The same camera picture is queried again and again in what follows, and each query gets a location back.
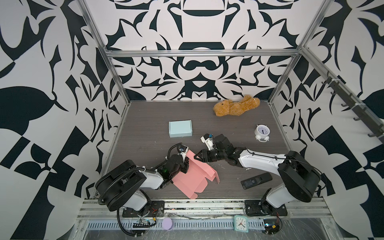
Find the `pink paper box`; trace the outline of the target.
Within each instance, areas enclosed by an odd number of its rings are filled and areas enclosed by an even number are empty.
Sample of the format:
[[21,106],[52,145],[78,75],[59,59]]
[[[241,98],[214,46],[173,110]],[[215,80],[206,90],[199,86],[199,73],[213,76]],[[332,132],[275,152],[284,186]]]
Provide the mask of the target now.
[[208,181],[220,183],[219,175],[207,163],[200,162],[194,159],[195,153],[189,150],[186,157],[189,160],[189,168],[187,173],[179,172],[173,179],[173,184],[184,193],[187,198],[194,200],[198,197],[198,193],[202,193]]

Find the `light blue paper box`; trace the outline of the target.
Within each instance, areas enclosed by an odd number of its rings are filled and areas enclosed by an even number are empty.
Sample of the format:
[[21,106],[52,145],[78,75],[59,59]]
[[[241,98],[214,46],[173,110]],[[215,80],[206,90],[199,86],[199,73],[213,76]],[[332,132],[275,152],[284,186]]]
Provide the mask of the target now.
[[191,137],[193,135],[192,121],[171,121],[169,122],[170,138]]

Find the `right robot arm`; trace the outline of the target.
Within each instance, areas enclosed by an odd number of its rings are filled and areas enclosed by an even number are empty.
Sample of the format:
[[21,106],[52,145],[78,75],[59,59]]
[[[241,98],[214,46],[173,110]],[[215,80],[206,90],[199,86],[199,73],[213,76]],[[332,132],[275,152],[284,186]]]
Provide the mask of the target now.
[[201,150],[194,159],[203,163],[225,160],[229,165],[264,171],[262,175],[242,181],[244,189],[256,187],[279,176],[282,184],[270,188],[259,201],[245,201],[248,216],[287,215],[285,204],[294,200],[311,202],[321,181],[319,170],[310,165],[298,152],[273,155],[251,151],[245,147],[234,147],[227,137],[220,134],[205,134],[201,138],[206,149]]

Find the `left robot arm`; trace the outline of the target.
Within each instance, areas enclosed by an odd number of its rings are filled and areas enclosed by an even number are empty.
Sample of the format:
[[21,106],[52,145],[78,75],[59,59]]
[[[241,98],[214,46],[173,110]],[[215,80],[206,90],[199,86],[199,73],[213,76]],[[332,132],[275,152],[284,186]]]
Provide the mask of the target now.
[[[143,188],[163,189],[173,183],[178,173],[187,173],[188,151],[189,147],[177,143],[169,148],[166,159],[154,168],[139,167],[132,160],[126,160],[97,181],[95,188],[99,194],[98,204],[117,213],[119,228],[125,235],[141,237],[147,229],[157,224],[159,208],[153,208],[153,202]],[[121,208],[133,211],[138,217],[151,215],[153,220],[139,221],[133,224],[132,230],[128,230],[120,218]]]

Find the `brown teddy bear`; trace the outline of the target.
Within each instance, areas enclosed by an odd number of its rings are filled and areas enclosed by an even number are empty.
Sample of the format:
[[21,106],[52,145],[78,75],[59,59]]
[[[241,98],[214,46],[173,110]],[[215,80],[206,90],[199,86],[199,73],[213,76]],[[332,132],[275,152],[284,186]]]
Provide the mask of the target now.
[[240,116],[243,113],[253,110],[260,105],[259,98],[254,98],[250,95],[245,95],[239,102],[233,102],[232,100],[224,100],[216,103],[213,107],[214,113],[217,117],[223,116]]

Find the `black remote control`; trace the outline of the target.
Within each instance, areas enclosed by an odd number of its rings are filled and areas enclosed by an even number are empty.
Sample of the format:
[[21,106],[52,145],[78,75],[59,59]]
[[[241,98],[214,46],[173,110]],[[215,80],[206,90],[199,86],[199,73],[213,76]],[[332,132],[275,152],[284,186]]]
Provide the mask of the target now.
[[261,175],[257,175],[246,180],[241,181],[241,185],[244,190],[256,187],[258,185],[262,185],[267,183],[273,179],[270,173],[263,173]]

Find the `purple round disc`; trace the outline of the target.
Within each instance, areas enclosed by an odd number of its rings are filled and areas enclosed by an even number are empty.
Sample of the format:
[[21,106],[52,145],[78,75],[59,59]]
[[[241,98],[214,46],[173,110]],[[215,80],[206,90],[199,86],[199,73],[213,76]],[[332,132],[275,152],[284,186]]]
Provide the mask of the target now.
[[171,218],[164,218],[162,221],[162,228],[166,231],[172,230],[174,227],[174,222]]

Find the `white alarm clock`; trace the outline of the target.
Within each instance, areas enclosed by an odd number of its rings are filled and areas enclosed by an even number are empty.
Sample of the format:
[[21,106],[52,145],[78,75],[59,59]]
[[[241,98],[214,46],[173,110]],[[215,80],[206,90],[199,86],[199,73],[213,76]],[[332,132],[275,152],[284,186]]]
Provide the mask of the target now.
[[266,125],[257,125],[255,129],[255,138],[261,142],[261,143],[266,143],[269,141],[271,130],[269,129],[268,126]]

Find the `left circuit board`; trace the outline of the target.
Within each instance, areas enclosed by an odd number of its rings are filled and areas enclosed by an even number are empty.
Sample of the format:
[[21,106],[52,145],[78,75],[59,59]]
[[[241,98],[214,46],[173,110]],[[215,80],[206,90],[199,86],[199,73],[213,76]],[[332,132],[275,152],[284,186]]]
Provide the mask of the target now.
[[151,222],[150,220],[141,219],[137,223],[133,223],[132,228],[151,228],[154,227],[157,224],[156,219],[153,219]]

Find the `circuit board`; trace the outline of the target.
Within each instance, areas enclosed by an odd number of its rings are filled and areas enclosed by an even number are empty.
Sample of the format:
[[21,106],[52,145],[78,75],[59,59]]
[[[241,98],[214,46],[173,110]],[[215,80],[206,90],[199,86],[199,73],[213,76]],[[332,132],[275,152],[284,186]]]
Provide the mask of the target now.
[[151,228],[154,227],[157,224],[156,219],[153,219],[151,222],[150,220],[141,219],[137,223],[133,223],[132,228]]
[[282,222],[279,219],[264,219],[264,228],[264,234],[275,235],[282,229]]

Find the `teal square clock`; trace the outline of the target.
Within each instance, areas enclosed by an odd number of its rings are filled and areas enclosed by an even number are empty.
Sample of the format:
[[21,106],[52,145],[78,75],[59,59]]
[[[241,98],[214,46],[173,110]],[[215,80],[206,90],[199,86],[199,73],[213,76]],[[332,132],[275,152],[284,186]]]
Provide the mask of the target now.
[[249,232],[248,218],[245,216],[235,215],[233,226],[236,232],[241,232],[241,233]]

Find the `right circuit board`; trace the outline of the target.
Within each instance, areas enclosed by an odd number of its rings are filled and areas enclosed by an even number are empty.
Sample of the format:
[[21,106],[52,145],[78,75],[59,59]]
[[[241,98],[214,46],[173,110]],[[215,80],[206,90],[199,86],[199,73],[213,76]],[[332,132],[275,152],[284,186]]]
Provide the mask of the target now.
[[282,229],[282,222],[279,219],[264,219],[264,228],[264,234],[275,235]]

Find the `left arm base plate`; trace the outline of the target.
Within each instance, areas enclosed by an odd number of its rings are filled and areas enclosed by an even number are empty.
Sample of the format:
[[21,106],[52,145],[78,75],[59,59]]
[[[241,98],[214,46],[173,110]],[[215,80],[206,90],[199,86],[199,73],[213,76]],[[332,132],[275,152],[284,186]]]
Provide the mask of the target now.
[[123,218],[140,218],[140,217],[163,217],[165,210],[164,201],[152,201],[146,203],[146,205],[139,211],[133,210],[131,208],[124,208],[122,217]]

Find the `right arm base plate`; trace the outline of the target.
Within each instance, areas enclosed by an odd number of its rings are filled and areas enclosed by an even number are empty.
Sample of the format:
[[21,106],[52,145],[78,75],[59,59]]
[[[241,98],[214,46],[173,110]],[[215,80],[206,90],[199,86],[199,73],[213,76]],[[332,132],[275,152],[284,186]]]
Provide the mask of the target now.
[[262,216],[283,216],[288,215],[288,211],[285,205],[279,208],[272,207],[268,202],[262,200],[245,200],[245,213],[250,217],[262,217]]

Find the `wall hook rail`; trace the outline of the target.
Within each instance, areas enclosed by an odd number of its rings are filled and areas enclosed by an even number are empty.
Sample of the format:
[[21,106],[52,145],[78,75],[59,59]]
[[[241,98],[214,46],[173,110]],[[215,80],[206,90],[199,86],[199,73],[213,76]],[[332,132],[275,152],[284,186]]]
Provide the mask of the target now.
[[341,104],[343,108],[354,112],[356,115],[354,121],[361,121],[366,125],[371,131],[368,137],[377,138],[384,144],[384,122],[341,79],[327,71],[327,79],[322,85],[328,85],[332,89],[331,95],[338,96],[343,101]]

